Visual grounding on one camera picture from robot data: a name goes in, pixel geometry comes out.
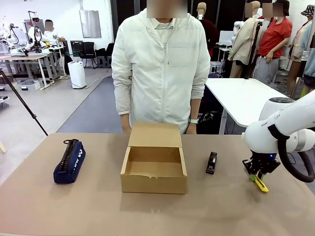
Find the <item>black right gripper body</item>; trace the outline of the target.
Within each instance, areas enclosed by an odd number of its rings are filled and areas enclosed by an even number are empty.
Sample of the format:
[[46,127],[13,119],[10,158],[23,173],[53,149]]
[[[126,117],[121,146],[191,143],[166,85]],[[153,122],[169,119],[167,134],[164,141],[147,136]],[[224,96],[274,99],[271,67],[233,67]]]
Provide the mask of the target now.
[[276,153],[257,153],[252,151],[250,159],[242,161],[249,175],[272,173],[281,163]]

